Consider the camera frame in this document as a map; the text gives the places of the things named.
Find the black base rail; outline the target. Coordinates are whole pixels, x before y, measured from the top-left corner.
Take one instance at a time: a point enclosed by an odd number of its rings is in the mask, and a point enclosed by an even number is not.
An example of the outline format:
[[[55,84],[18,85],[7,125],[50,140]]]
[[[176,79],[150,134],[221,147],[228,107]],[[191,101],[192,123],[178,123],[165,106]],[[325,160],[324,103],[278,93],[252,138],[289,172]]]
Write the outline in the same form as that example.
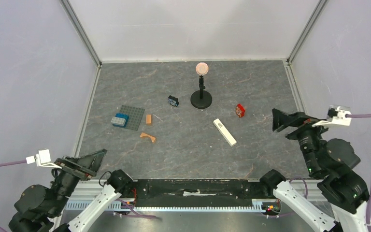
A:
[[[138,207],[251,206],[252,200],[276,201],[270,188],[248,179],[138,179],[123,189]]]

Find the blue grey lego brick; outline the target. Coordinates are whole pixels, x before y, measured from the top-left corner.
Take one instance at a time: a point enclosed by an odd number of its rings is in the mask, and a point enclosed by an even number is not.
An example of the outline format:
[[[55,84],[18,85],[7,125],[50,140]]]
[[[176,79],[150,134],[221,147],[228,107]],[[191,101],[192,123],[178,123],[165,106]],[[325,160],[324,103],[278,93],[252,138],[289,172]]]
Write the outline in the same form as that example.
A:
[[[114,127],[120,127],[125,128],[128,123],[129,115],[117,113],[114,117],[111,119],[111,124]]]

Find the small red toy block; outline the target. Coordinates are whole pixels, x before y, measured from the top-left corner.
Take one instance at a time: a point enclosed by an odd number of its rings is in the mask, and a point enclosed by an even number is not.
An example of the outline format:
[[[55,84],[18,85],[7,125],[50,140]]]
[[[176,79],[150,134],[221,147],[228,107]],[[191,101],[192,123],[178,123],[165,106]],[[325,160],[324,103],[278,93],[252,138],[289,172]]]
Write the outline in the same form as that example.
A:
[[[244,117],[245,109],[241,104],[237,104],[235,108],[235,113],[238,117]]]

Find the white remote control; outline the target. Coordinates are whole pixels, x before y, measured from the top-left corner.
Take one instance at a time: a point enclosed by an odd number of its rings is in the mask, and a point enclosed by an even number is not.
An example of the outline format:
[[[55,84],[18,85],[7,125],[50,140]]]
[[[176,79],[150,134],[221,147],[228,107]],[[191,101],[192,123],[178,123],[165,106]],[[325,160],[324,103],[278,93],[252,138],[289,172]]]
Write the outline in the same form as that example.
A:
[[[221,133],[221,135],[225,138],[225,140],[227,141],[227,143],[230,145],[230,146],[234,146],[236,145],[237,141],[234,139],[234,137],[231,135],[231,133],[228,131],[228,129],[225,127],[225,125],[220,121],[219,118],[215,119],[213,121],[213,124],[215,125],[215,127],[219,130],[219,132]]]

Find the tan wooden rectangular block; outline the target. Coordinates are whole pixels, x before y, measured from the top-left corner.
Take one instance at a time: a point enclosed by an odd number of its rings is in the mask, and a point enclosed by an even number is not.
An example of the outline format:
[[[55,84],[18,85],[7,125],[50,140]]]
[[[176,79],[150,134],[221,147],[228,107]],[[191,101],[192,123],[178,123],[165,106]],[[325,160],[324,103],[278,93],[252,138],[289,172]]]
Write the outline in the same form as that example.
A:
[[[147,114],[146,115],[146,125],[152,125],[152,115],[151,114]]]

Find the small black blue block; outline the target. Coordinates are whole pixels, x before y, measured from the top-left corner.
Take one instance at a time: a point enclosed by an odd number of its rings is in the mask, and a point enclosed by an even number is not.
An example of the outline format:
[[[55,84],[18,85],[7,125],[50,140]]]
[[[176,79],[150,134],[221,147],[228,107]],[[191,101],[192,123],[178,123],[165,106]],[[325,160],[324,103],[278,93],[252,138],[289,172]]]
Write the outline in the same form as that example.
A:
[[[171,106],[174,106],[174,107],[178,107],[179,105],[179,101],[178,101],[178,98],[170,95],[168,97],[168,103],[171,105]]]

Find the pink ball on stand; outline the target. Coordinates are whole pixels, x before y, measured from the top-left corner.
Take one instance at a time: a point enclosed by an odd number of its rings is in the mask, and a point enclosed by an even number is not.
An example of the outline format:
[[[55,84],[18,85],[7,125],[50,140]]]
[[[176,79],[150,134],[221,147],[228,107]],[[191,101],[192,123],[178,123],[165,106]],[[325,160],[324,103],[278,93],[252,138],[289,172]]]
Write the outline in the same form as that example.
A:
[[[204,76],[208,73],[209,66],[205,62],[200,62],[196,65],[195,70],[199,76]]]

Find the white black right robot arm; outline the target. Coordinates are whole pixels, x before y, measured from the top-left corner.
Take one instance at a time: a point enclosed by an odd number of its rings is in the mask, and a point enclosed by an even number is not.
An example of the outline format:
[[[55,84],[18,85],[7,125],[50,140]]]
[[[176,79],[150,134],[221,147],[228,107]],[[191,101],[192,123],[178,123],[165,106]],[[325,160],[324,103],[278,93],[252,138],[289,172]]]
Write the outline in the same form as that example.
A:
[[[354,172],[360,158],[349,142],[337,138],[326,141],[322,138],[322,134],[333,126],[350,125],[350,109],[331,106],[325,119],[308,116],[304,112],[289,114],[273,109],[272,117],[273,132],[294,128],[286,138],[299,143],[309,177],[318,180],[317,187],[330,203],[334,217],[323,214],[297,193],[276,170],[261,177],[261,194],[284,202],[315,232],[368,231],[366,211],[370,194],[366,182]]]

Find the black round stand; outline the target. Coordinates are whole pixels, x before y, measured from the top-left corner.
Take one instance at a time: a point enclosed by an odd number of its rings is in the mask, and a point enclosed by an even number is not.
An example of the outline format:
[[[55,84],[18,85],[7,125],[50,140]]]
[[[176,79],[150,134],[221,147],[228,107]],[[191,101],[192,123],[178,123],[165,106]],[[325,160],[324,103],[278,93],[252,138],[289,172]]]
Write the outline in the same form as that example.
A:
[[[190,102],[195,108],[205,109],[212,104],[213,98],[211,94],[205,89],[206,87],[204,85],[204,77],[203,75],[200,75],[199,90],[195,91],[190,97]]]

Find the tan wooden bracket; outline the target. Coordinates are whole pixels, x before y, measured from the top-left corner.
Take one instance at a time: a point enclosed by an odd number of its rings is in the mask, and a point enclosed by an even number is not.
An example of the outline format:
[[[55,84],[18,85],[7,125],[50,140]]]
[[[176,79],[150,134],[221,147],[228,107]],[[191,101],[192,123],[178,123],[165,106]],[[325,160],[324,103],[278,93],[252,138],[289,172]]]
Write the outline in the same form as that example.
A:
[[[148,139],[150,139],[150,141],[152,143],[155,143],[155,141],[156,141],[156,137],[154,137],[152,135],[149,135],[147,133],[144,133],[144,132],[141,133],[140,138],[148,138]]]

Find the grey lego baseplate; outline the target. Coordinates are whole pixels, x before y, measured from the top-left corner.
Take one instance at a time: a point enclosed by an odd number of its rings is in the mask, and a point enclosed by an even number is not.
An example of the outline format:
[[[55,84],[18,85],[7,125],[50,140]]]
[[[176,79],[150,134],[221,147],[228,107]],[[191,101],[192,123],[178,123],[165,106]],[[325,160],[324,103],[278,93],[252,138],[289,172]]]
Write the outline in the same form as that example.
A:
[[[142,121],[145,109],[122,105],[119,113],[128,115],[128,122],[125,129],[137,131]]]

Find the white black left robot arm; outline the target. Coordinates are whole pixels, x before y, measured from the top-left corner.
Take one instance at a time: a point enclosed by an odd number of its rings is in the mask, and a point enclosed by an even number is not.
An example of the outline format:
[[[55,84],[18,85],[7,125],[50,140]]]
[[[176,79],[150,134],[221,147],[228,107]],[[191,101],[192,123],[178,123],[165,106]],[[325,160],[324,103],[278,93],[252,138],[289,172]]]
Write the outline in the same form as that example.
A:
[[[9,222],[13,232],[47,232],[54,223],[51,219],[59,217],[80,181],[87,181],[97,175],[107,150],[102,149],[82,157],[62,157],[51,161],[48,149],[39,150],[35,156],[28,157],[27,163],[35,162],[39,167],[52,169],[54,180],[49,188],[31,185],[26,188],[14,204],[17,212]],[[133,179],[123,170],[115,170],[105,181],[96,198],[73,220],[62,224],[57,232],[86,232],[119,197],[132,193]]]

